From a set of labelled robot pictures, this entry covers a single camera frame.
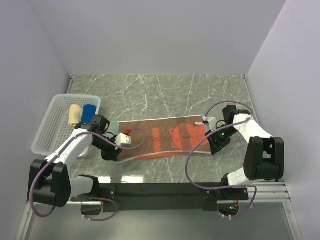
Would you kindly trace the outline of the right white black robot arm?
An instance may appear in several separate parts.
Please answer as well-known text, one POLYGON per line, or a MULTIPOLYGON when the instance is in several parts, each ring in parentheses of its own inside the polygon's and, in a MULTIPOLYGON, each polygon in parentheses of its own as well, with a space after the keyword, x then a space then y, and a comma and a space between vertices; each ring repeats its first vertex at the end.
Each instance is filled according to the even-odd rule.
POLYGON ((218 125, 215 117, 205 114, 202 119, 207 129, 211 155, 215 155, 231 143, 236 133, 247 142, 243 167, 227 173, 220 182, 220 195, 230 200, 238 193, 237 185, 257 181, 279 180, 284 175, 285 143, 281 137, 267 133, 246 109, 227 105, 222 110, 224 124, 218 125))

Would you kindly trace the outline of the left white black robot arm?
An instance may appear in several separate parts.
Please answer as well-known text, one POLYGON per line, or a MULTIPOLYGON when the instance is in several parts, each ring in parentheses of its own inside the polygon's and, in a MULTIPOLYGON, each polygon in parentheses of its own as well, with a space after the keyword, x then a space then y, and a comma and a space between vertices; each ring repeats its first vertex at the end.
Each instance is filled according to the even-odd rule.
POLYGON ((97 200, 101 194, 98 178, 90 175, 70 178, 69 171, 89 146, 100 150, 105 161, 118 160, 121 149, 115 146, 116 135, 104 135, 109 126, 109 120, 95 115, 91 122, 78 123, 71 136, 46 159, 34 160, 29 170, 29 202, 62 208, 70 198, 80 195, 89 201, 97 200))

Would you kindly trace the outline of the brown orange bear towel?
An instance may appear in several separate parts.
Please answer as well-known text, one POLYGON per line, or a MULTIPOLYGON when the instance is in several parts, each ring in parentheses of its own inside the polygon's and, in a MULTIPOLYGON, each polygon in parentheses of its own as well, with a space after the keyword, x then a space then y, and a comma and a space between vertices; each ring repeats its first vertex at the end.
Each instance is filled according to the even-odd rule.
POLYGON ((188 154, 207 132, 201 115, 120 121, 117 128, 119 133, 130 130, 132 147, 140 144, 146 133, 141 147, 123 150, 119 154, 120 163, 188 154))

